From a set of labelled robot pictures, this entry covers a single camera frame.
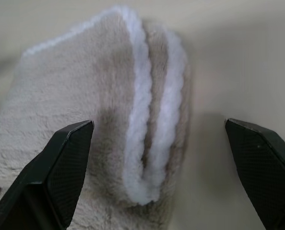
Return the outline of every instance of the towel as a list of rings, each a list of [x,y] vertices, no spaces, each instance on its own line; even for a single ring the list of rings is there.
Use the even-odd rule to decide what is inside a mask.
[[[91,119],[69,229],[167,229],[186,146],[189,81],[180,39],[126,6],[28,49],[0,112],[1,190],[55,131]]]

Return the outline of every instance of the fluffy towel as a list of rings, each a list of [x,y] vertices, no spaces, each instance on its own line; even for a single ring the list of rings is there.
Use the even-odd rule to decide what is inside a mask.
[[[0,187],[56,130],[92,119],[70,229],[166,229],[189,119],[180,39],[114,7],[27,50],[15,75],[0,114]]]

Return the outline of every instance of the folded towel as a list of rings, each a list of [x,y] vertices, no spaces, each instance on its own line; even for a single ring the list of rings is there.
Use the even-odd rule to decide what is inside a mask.
[[[0,113],[0,187],[53,133],[94,120],[70,229],[166,229],[189,119],[180,39],[114,7],[27,50]]]

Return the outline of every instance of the beige surface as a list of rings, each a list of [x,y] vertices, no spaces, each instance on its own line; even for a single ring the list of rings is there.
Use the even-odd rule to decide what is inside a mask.
[[[0,103],[21,51],[115,3],[0,0]],[[190,146],[171,229],[262,230],[238,180],[223,122],[255,122],[285,140],[285,0],[121,3],[178,31],[195,57]]]

